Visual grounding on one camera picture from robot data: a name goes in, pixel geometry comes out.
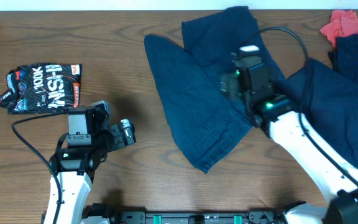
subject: black cable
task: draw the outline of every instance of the black cable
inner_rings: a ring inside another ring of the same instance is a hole
[[[53,218],[53,224],[56,224],[57,222],[57,217],[59,216],[59,211],[60,211],[60,204],[62,203],[62,190],[60,188],[60,183],[59,180],[57,179],[56,174],[54,173],[52,167],[50,166],[49,162],[41,155],[41,153],[39,151],[37,151],[29,142],[27,142],[20,134],[19,132],[17,132],[15,125],[23,123],[25,121],[31,121],[34,119],[39,119],[39,118],[47,118],[50,116],[57,116],[57,115],[61,115],[61,114],[67,114],[68,111],[63,111],[63,112],[59,112],[59,113],[54,113],[54,114],[46,114],[46,115],[41,115],[41,116],[35,116],[32,118],[26,118],[26,119],[22,119],[22,120],[18,120],[12,123],[12,130],[15,133],[15,135],[28,147],[31,149],[32,152],[34,152],[35,155],[37,155],[41,161],[48,167],[49,172],[51,173],[53,179],[56,182],[56,186],[57,186],[57,195],[58,195],[58,201],[57,201],[57,206],[56,206],[56,212],[55,212],[55,217]]]
[[[61,149],[63,143],[66,141],[68,133],[64,133],[60,136],[59,140],[57,141],[56,150]]]
[[[305,56],[305,67],[306,67],[306,74],[308,75],[306,81],[305,81],[305,85],[303,87],[303,92],[302,92],[302,96],[301,96],[301,101],[300,101],[300,107],[299,107],[299,113],[298,113],[298,120],[300,123],[300,127],[303,131],[303,133],[305,134],[305,136],[309,139],[309,141],[317,148],[317,150],[322,153],[322,155],[332,164],[334,165],[335,168],[337,168],[344,177],[347,177],[354,185],[356,185],[356,187],[358,188],[358,181],[355,180],[355,178],[353,178],[347,170],[343,169],[333,158],[331,158],[315,141],[314,139],[309,135],[309,130],[307,130],[305,128],[305,126],[303,125],[302,122],[302,113],[305,107],[306,102],[308,101],[308,95],[311,93],[310,92],[310,86],[311,86],[311,80],[313,77],[313,72],[309,72],[310,68],[308,67],[308,63],[309,63],[309,55],[308,55],[308,50],[305,47],[305,44],[302,42],[302,40],[292,31],[288,30],[287,28],[284,27],[268,27],[265,29],[262,29],[254,34],[252,34],[245,42],[243,42],[241,44],[240,47],[245,46],[246,43],[248,41],[250,41],[250,39],[252,39],[253,37],[255,37],[256,35],[259,35],[263,32],[269,31],[269,30],[280,30],[280,31],[284,31],[288,34],[290,34],[293,38],[295,38],[300,47],[302,48],[303,54]]]

